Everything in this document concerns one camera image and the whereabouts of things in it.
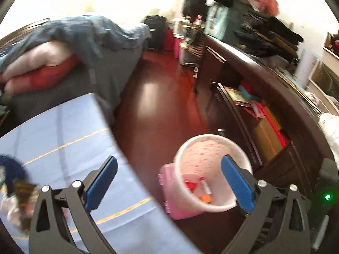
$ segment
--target gray bedsheet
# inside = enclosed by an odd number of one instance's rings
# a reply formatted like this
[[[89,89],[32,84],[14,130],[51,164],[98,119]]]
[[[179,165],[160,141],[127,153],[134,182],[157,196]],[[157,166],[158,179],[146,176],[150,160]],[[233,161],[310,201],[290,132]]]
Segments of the gray bedsheet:
[[[103,58],[92,69],[76,67],[50,89],[13,97],[13,113],[18,124],[66,101],[87,93],[96,93],[109,124],[113,110],[119,105],[120,94],[138,63],[144,45],[133,49],[112,51],[102,48]]]

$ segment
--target red object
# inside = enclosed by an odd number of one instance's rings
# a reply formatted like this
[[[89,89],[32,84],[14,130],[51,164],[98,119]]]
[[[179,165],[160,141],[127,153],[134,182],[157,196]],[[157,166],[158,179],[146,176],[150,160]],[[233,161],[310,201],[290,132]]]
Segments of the red object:
[[[260,12],[277,16],[279,13],[277,0],[258,0],[260,4]]]
[[[259,118],[258,118],[255,114],[253,114],[249,109],[247,109],[246,107],[243,107],[243,109],[244,109],[247,113],[249,113],[251,116],[253,116],[256,120],[259,120]]]
[[[266,111],[264,110],[264,105],[258,103],[258,108],[262,111],[263,115],[265,116],[265,118],[268,120],[268,122],[270,123],[272,129],[274,130],[275,134],[277,135],[279,142],[281,143],[282,147],[286,147],[287,145],[287,139],[282,135],[282,133],[280,133],[280,131],[277,129],[277,127],[274,125],[274,122],[272,121],[272,119],[267,115]]]
[[[181,38],[174,37],[174,57],[179,58],[180,54],[180,43],[183,42],[184,40]]]
[[[164,51],[173,51],[174,50],[174,36],[173,30],[167,29],[164,42]]]
[[[191,190],[191,192],[193,193],[194,190],[197,187],[197,183],[196,182],[191,182],[191,181],[185,181],[186,186]]]
[[[256,95],[255,92],[253,91],[252,87],[245,81],[242,80],[240,82],[240,85],[244,87],[244,89],[250,94],[250,95]]]
[[[28,73],[14,76],[7,82],[5,92],[13,96],[18,93],[51,88],[79,63],[78,57],[72,55],[57,66],[43,66]]]

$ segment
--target red pillow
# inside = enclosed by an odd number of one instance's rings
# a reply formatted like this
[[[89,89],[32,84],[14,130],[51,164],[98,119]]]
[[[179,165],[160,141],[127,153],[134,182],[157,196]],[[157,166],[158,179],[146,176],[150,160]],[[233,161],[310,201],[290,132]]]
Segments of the red pillow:
[[[43,66],[36,70],[11,78],[5,85],[9,96],[18,93],[51,88],[80,63],[76,55],[71,55],[57,66]]]

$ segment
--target desk drawer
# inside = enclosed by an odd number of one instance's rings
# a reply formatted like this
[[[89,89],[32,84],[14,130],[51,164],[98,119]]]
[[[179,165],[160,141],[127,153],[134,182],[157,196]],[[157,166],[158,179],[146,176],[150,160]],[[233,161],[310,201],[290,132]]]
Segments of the desk drawer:
[[[253,171],[256,171],[262,162],[247,127],[242,123],[235,105],[228,100],[230,97],[226,96],[221,84],[215,84],[213,88],[206,110],[211,133],[227,137],[238,144],[248,156]]]
[[[217,81],[225,62],[226,60],[223,57],[206,46],[196,81],[198,104],[204,119],[206,118],[206,106],[211,95],[211,81]]]

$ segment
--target white bucket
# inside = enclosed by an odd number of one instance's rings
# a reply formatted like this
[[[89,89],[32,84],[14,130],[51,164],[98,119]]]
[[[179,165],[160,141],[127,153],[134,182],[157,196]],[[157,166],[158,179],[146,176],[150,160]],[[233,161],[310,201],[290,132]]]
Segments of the white bucket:
[[[200,159],[204,157],[204,153],[197,154],[197,156],[201,155],[199,160],[190,161],[186,164],[182,162],[183,155],[190,146],[196,142],[210,140],[226,146],[225,148],[221,148],[222,151],[214,156],[214,163],[210,162],[209,159],[206,163],[200,162]],[[236,206],[236,197],[221,171],[221,158],[227,154],[232,156],[240,168],[247,169],[251,174],[253,173],[250,161],[244,151],[233,141],[223,136],[212,134],[195,136],[187,140],[179,148],[173,161],[175,176],[174,181],[171,184],[171,195],[172,199],[175,200],[177,208],[195,213],[203,211],[223,212]],[[204,177],[206,179],[207,184],[212,191],[211,196],[213,200],[211,203],[204,203],[187,189],[183,177],[189,174]]]

